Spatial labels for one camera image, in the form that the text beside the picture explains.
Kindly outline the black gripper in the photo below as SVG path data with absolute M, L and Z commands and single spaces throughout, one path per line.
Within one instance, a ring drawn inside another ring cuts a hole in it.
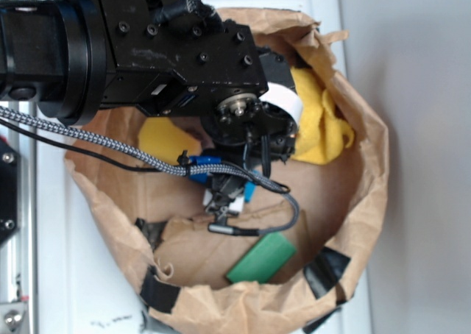
M 268 47 L 259 48 L 258 57 L 268 91 L 256 97 L 238 88 L 227 89 L 201 123 L 213 141 L 213 147 L 204 150 L 206 155 L 243 171 L 260 166 L 263 175 L 270 177 L 272 162 L 285 162 L 295 151 L 302 102 L 285 57 Z M 244 195 L 235 198 L 206 189 L 204 211 L 216 224 L 227 226 L 230 217 L 241 213 L 244 202 L 251 202 L 255 189 L 256 184 L 247 182 Z

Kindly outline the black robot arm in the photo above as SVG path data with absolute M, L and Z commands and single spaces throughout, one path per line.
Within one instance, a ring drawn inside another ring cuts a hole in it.
M 300 128 L 289 64 L 202 0 L 2 0 L 1 99 L 34 102 L 43 114 L 2 108 L 3 119 L 115 149 L 167 174 L 208 175 L 211 232 L 259 234 L 227 223 L 246 182 L 289 195 L 269 178 L 272 162 L 294 153 Z M 198 118 L 213 147 L 172 166 L 82 130 L 117 107 Z

